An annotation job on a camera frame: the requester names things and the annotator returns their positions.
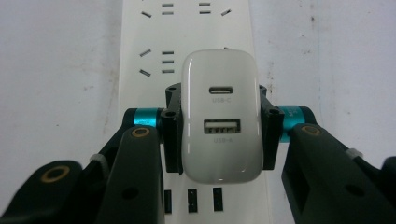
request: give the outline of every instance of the usb-c port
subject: usb-c port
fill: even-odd
[[[232,94],[233,87],[211,87],[209,92],[210,94]]]

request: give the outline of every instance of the power outlet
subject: power outlet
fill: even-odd
[[[165,107],[165,89],[181,81],[185,58],[201,49],[254,56],[248,1],[124,0],[120,117],[131,107]],[[272,223],[265,172],[248,183],[221,186],[166,172],[163,177],[167,224]],[[196,212],[189,212],[189,189],[196,189]]]

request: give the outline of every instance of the usb-a port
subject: usb-a port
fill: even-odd
[[[240,119],[206,119],[205,133],[241,133]]]

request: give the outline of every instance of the outlet slot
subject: outlet slot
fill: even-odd
[[[203,10],[199,11],[199,14],[210,14],[211,12],[209,10]]]
[[[147,12],[145,12],[145,11],[142,11],[142,14],[145,15],[145,16],[147,16],[147,17],[149,17],[149,18],[151,18],[151,14],[149,14],[149,13],[147,13]]]
[[[175,73],[174,69],[165,69],[163,70],[163,73]]]
[[[225,15],[227,15],[227,14],[230,13],[230,12],[231,12],[230,9],[228,9],[228,10],[226,10],[226,11],[223,11],[223,12],[221,13],[221,16],[225,16]]]
[[[145,76],[147,76],[147,77],[149,77],[149,76],[151,76],[151,74],[149,73],[149,72],[146,72],[145,70],[143,70],[143,69],[140,69],[140,71],[139,71],[141,74],[143,74],[143,75],[145,75]]]
[[[173,61],[173,60],[165,60],[165,61],[163,61],[163,63],[175,63],[175,61]]]
[[[173,15],[173,11],[166,11],[166,12],[163,12],[163,15]]]
[[[141,52],[139,55],[140,55],[140,57],[143,57],[143,56],[145,56],[146,54],[148,54],[150,52],[151,52],[151,49],[148,49],[146,51]]]
[[[198,212],[197,189],[188,189],[187,200],[189,203],[189,213]]]
[[[172,190],[166,189],[163,192],[163,200],[165,214],[172,214]]]
[[[167,55],[167,54],[175,54],[173,51],[163,51],[163,55]]]
[[[223,211],[222,188],[213,188],[213,211]]]

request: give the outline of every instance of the white charger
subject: white charger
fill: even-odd
[[[201,50],[183,65],[182,162],[199,183],[242,183],[262,171],[257,68],[240,50]]]

